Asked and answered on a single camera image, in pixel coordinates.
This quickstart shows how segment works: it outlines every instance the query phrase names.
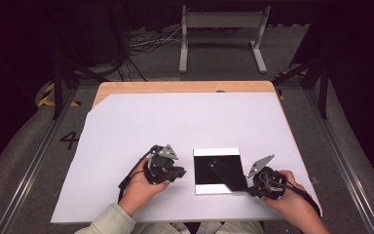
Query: right hand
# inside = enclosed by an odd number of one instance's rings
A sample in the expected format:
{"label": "right hand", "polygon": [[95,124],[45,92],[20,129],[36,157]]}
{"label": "right hand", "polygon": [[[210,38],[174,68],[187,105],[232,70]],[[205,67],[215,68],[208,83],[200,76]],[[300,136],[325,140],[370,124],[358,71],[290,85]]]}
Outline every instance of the right hand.
{"label": "right hand", "polygon": [[[292,172],[280,171],[280,173],[294,186],[306,191],[305,187],[296,182]],[[304,234],[329,233],[315,209],[303,197],[290,189],[285,189],[278,200],[268,197],[262,197],[262,200],[268,207],[278,211],[288,222],[302,230]]]}

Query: dark floor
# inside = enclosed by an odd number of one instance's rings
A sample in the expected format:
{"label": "dark floor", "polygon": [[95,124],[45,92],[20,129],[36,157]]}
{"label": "dark floor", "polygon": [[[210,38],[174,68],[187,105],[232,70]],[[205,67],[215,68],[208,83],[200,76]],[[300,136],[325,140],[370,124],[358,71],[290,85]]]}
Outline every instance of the dark floor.
{"label": "dark floor", "polygon": [[[268,68],[267,74],[257,71],[248,45],[252,32],[244,29],[230,36],[214,31],[196,32],[189,38],[186,74],[178,72],[179,42],[131,59],[144,77],[151,81],[273,80],[277,73],[288,69],[306,29],[307,26],[266,29],[261,52]],[[131,73],[126,67],[123,68],[128,79],[141,80],[132,66],[130,70]],[[121,80],[118,73],[108,78]],[[323,208],[323,221],[331,233],[374,233],[374,170],[355,139],[331,87],[327,100],[328,120],[324,121],[318,117],[315,106],[317,89],[302,90],[299,81],[300,78],[295,77],[277,88],[284,93],[281,104],[310,177],[318,180],[315,190]],[[14,215],[4,216],[0,230],[3,230],[5,223],[10,223],[11,226],[6,229],[10,233],[73,233],[87,225],[50,224],[50,219],[77,146],[74,143],[68,149],[69,142],[59,140],[71,132],[79,137],[96,89],[97,84],[87,80],[82,82],[78,91],[69,93],[73,100],[81,101],[82,105],[67,108],[56,122],[58,126],[53,135],[48,136],[48,130],[55,124],[52,121],[54,108],[41,106],[8,144],[0,157],[0,220],[37,152],[44,153],[37,167],[39,173],[32,177],[30,187],[25,189],[27,196],[19,201]],[[326,126],[330,127],[330,137],[336,141],[337,148],[329,140]],[[43,145],[42,141],[48,138],[48,146]],[[357,180],[354,182],[363,191],[355,190],[349,177],[345,176],[346,168],[341,167],[338,160],[341,154],[355,173]],[[266,233],[299,233],[283,220],[265,221],[265,229]]]}

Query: left hand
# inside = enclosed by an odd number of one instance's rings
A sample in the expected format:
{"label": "left hand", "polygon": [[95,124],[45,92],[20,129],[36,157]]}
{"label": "left hand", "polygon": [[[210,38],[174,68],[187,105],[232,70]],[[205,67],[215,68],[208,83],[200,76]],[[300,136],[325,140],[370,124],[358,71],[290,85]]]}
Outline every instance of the left hand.
{"label": "left hand", "polygon": [[136,211],[147,205],[156,194],[164,191],[169,185],[169,181],[164,181],[155,185],[148,182],[144,172],[141,172],[144,170],[144,165],[147,162],[148,159],[144,159],[138,167],[136,167],[132,173],[131,181],[127,186],[123,199],[118,203],[129,216],[133,216]]}

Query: white metal stand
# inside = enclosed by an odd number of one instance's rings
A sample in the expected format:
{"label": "white metal stand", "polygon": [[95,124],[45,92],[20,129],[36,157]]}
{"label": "white metal stand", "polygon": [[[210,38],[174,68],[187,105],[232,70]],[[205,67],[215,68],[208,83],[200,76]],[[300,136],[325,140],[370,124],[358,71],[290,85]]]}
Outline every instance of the white metal stand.
{"label": "white metal stand", "polygon": [[254,27],[257,28],[257,38],[250,41],[251,49],[256,59],[257,66],[261,73],[266,73],[267,68],[260,53],[260,43],[262,41],[270,7],[265,7],[263,12],[187,12],[183,6],[181,19],[182,43],[180,54],[180,73],[187,72],[188,27]]}

